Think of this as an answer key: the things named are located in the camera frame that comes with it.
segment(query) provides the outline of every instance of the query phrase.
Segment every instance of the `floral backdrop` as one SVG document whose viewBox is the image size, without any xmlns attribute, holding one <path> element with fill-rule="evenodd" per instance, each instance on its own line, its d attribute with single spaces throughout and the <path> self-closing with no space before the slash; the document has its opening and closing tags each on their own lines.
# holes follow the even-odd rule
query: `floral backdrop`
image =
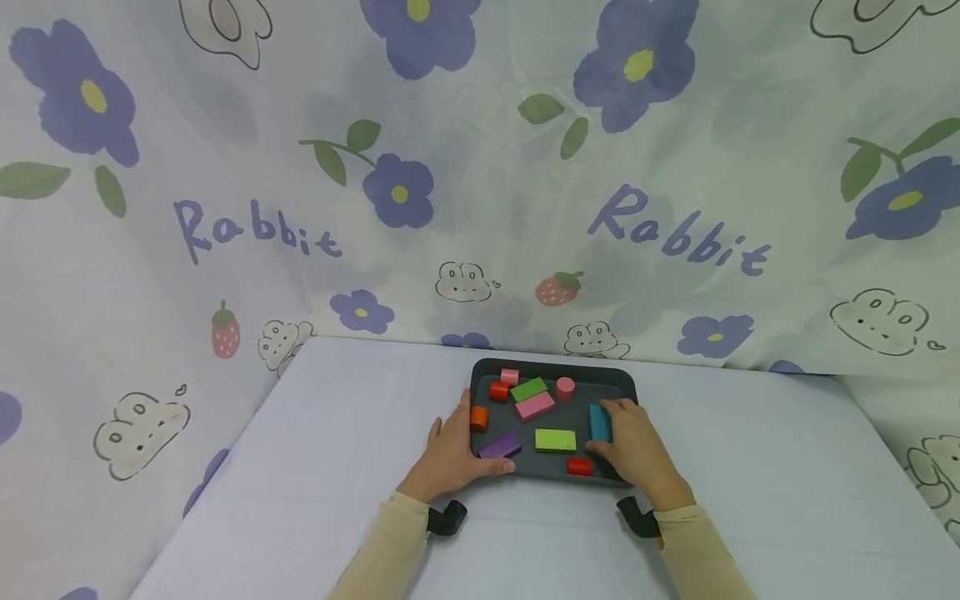
<svg viewBox="0 0 960 600">
<path fill-rule="evenodd" d="M 320 333 L 839 375 L 960 540 L 954 4 L 0 9 L 4 588 L 127 597 Z"/>
</svg>

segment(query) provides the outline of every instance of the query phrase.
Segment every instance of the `hand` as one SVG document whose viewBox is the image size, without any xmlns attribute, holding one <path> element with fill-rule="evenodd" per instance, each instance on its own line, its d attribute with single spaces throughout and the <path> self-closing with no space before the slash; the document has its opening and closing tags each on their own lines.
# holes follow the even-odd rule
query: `hand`
<svg viewBox="0 0 960 600">
<path fill-rule="evenodd" d="M 628 398 L 600 400 L 610 413 L 613 443 L 591 440 L 587 452 L 607 459 L 624 481 L 650 498 L 655 511 L 672 511 L 697 503 L 693 490 L 674 467 L 647 411 Z"/>
<path fill-rule="evenodd" d="M 442 493 L 456 492 L 478 477 L 516 469 L 508 458 L 476 458 L 470 454 L 470 392 L 460 394 L 456 410 L 442 422 L 433 421 L 426 450 L 396 490 L 429 504 Z"/>
</svg>

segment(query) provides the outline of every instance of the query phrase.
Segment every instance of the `black tray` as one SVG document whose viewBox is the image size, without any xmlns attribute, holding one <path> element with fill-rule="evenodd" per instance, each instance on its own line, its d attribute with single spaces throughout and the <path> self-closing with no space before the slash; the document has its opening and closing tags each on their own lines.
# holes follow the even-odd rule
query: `black tray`
<svg viewBox="0 0 960 600">
<path fill-rule="evenodd" d="M 507 397 L 506 402 L 490 399 L 490 384 L 500 378 L 501 369 L 520 371 L 520 383 L 542 377 L 547 391 L 557 406 L 550 412 L 522 422 L 516 415 L 514 399 Z M 557 400 L 557 379 L 569 377 L 576 384 L 573 398 L 567 402 Z M 557 365 L 553 363 L 530 363 L 502 358 L 484 358 L 473 366 L 470 378 L 470 402 L 487 409 L 489 419 L 487 431 L 470 434 L 470 451 L 477 451 L 500 436 L 513 431 L 520 439 L 523 449 L 512 458 L 516 463 L 516 474 L 540 479 L 556 479 L 588 485 L 629 488 L 616 470 L 604 459 L 588 454 L 584 444 L 590 439 L 589 406 L 601 398 L 626 397 L 636 403 L 636 385 L 626 372 L 605 367 L 583 367 L 578 365 Z M 534 447 L 535 429 L 573 429 L 577 434 L 577 451 L 574 453 L 537 452 Z M 588 457 L 593 463 L 590 477 L 568 475 L 566 458 L 568 456 Z"/>
</svg>

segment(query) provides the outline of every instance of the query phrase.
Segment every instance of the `beige sleeve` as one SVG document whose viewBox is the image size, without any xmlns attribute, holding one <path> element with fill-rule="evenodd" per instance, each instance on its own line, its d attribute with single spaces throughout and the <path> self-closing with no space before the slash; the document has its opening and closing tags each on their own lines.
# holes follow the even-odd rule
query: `beige sleeve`
<svg viewBox="0 0 960 600">
<path fill-rule="evenodd" d="M 380 505 L 373 528 L 328 600 L 395 600 L 410 586 L 426 548 L 429 506 L 400 492 Z"/>
<path fill-rule="evenodd" d="M 663 559 L 683 600 L 756 600 L 702 507 L 654 512 Z"/>
</svg>

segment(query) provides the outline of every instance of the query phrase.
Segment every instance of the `green rectangular block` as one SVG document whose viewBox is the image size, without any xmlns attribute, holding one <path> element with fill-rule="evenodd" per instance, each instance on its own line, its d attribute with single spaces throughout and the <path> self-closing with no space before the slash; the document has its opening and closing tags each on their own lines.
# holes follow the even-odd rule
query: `green rectangular block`
<svg viewBox="0 0 960 600">
<path fill-rule="evenodd" d="M 534 446 L 537 452 L 576 452 L 577 434 L 570 429 L 537 429 Z"/>
<path fill-rule="evenodd" d="M 537 377 L 530 381 L 524 381 L 520 385 L 510 389 L 510 395 L 514 397 L 514 402 L 522 402 L 528 397 L 533 397 L 540 392 L 546 392 L 546 384 Z"/>
</svg>

